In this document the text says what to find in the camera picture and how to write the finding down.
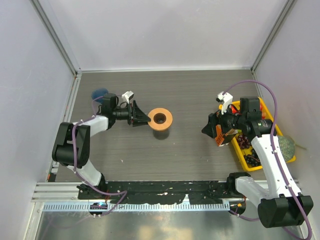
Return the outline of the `blue plastic coffee dripper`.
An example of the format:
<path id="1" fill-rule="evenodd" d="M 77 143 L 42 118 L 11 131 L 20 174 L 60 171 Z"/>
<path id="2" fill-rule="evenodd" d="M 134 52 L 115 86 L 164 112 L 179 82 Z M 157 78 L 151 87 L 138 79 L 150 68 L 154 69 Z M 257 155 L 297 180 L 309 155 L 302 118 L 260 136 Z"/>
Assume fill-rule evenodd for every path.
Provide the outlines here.
<path id="1" fill-rule="evenodd" d="M 91 98 L 94 102 L 102 104 L 104 95 L 106 95 L 108 93 L 109 93 L 109 91 L 104 87 L 97 88 L 92 91 Z"/>

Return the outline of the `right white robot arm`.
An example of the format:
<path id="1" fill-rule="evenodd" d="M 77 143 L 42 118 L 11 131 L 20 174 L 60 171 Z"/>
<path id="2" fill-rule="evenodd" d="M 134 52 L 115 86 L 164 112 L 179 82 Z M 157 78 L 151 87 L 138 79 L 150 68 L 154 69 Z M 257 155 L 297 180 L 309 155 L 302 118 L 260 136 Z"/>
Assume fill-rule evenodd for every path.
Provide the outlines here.
<path id="1" fill-rule="evenodd" d="M 208 116 L 202 133 L 213 138 L 218 146 L 227 145 L 237 132 L 250 142 L 262 165 L 268 189 L 262 188 L 247 173 L 231 173 L 226 185 L 232 197 L 240 194 L 256 206 L 258 218 L 265 228 L 300 226 L 314 206 L 309 195 L 303 195 L 293 180 L 279 145 L 274 122 L 263 115 L 258 97 L 242 97 L 239 107 L 233 105 L 229 93 L 219 93 L 220 108 Z"/>

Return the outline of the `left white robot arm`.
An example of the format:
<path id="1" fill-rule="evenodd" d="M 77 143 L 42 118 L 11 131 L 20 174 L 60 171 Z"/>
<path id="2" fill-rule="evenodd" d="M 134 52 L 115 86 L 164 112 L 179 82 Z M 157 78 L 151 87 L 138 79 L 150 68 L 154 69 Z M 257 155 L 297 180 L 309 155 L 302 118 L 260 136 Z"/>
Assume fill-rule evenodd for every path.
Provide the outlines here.
<path id="1" fill-rule="evenodd" d="M 76 123 L 62 122 L 52 149 L 53 161 L 72 170 L 90 187 L 89 193 L 96 199 L 102 199 L 107 193 L 104 175 L 90 161 L 91 137 L 109 130 L 116 121 L 126 121 L 128 125 L 139 127 L 147 125 L 151 119 L 132 100 L 134 93 L 125 92 L 121 98 L 125 103 L 119 104 L 119 97 L 114 93 L 99 93 L 92 101 L 99 103 L 98 110 L 88 120 Z"/>

